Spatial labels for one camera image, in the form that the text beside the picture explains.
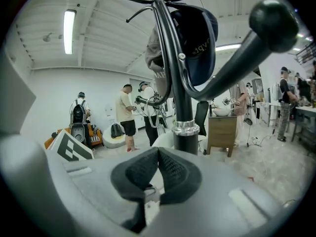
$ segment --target floor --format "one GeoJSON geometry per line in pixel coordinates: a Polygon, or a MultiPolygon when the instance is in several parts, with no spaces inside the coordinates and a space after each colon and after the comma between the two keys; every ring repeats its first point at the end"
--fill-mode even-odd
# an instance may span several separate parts
{"type": "MultiPolygon", "coordinates": [[[[280,203],[291,199],[299,199],[309,183],[311,175],[316,169],[316,157],[308,153],[295,139],[290,142],[291,134],[286,134],[287,142],[277,140],[277,133],[272,135],[272,128],[266,125],[254,124],[250,127],[249,144],[247,138],[249,126],[244,123],[239,147],[234,148],[231,158],[219,148],[212,148],[209,156],[200,157],[226,163],[245,177],[253,177],[254,182],[270,192],[280,203]]],[[[145,129],[141,129],[134,136],[137,148],[149,146],[145,129]]],[[[126,146],[117,149],[96,148],[95,157],[105,158],[110,155],[123,154],[126,146]]]]}

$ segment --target black bag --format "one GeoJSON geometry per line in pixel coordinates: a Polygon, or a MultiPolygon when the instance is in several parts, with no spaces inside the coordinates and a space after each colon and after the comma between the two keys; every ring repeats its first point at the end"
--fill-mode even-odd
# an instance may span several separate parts
{"type": "Polygon", "coordinates": [[[76,99],[76,106],[74,107],[73,115],[74,115],[74,121],[73,123],[77,122],[83,122],[83,115],[85,114],[85,110],[83,108],[83,104],[85,103],[85,100],[80,104],[78,104],[78,100],[76,99]]]}
{"type": "Polygon", "coordinates": [[[119,124],[113,124],[111,126],[111,137],[114,139],[116,137],[122,136],[124,133],[119,124]]]}

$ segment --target cap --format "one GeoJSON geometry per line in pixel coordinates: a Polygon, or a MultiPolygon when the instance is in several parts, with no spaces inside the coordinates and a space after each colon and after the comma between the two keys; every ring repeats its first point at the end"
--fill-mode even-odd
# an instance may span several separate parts
{"type": "Polygon", "coordinates": [[[282,72],[282,71],[287,71],[289,74],[291,73],[291,71],[289,71],[289,70],[287,69],[287,67],[282,67],[282,68],[281,68],[281,72],[282,72]]]}
{"type": "MultiPolygon", "coordinates": [[[[212,75],[215,64],[215,41],[218,37],[216,17],[204,8],[185,3],[167,2],[176,11],[171,13],[178,37],[186,55],[193,86],[205,83],[212,75]]],[[[145,61],[155,74],[158,93],[166,91],[165,71],[157,28],[150,35],[145,61]]]]}

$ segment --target gray pants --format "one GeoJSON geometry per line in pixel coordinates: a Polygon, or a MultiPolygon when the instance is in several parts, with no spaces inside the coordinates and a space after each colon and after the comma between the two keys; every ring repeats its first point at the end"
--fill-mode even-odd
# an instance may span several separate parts
{"type": "Polygon", "coordinates": [[[280,117],[280,122],[278,125],[278,135],[277,138],[279,140],[283,139],[287,121],[290,115],[290,105],[284,102],[280,103],[281,105],[281,117],[280,117]]]}

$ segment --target white bowl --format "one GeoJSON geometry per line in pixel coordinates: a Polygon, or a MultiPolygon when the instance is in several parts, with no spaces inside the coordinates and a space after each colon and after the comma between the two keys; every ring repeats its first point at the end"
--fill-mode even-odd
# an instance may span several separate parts
{"type": "Polygon", "coordinates": [[[225,117],[225,116],[228,116],[229,113],[231,113],[231,109],[213,109],[212,110],[216,116],[220,116],[220,117],[225,117]]]}

